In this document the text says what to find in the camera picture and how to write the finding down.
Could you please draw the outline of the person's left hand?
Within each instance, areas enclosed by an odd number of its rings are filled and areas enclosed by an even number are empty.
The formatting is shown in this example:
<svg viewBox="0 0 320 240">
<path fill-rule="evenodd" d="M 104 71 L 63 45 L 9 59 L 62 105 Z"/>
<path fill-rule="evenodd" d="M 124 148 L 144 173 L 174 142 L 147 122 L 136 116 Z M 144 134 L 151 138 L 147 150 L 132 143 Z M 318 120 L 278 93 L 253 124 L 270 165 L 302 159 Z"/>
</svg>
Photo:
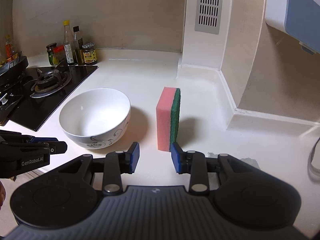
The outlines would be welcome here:
<svg viewBox="0 0 320 240">
<path fill-rule="evenodd" d="M 2 208 L 2 206 L 4 204 L 5 198 L 6 198 L 6 191 L 5 191 L 5 188 L 2 184 L 2 182 L 0 181 L 0 209 Z"/>
</svg>

